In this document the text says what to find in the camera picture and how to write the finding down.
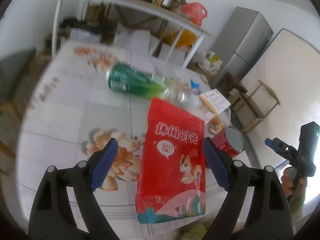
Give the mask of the right hand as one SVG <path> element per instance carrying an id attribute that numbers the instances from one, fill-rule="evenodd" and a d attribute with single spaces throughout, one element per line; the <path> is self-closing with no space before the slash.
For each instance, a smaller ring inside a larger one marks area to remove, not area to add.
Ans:
<path id="1" fill-rule="evenodd" d="M 292 167 L 287 167 L 284 170 L 284 173 L 281 177 L 281 185 L 287 197 L 293 194 L 293 181 L 290 179 L 291 173 L 293 172 Z M 308 180 L 306 177 L 302 177 L 299 179 L 299 186 L 296 188 L 295 192 L 297 198 L 300 198 L 304 193 L 306 186 L 308 184 Z"/>

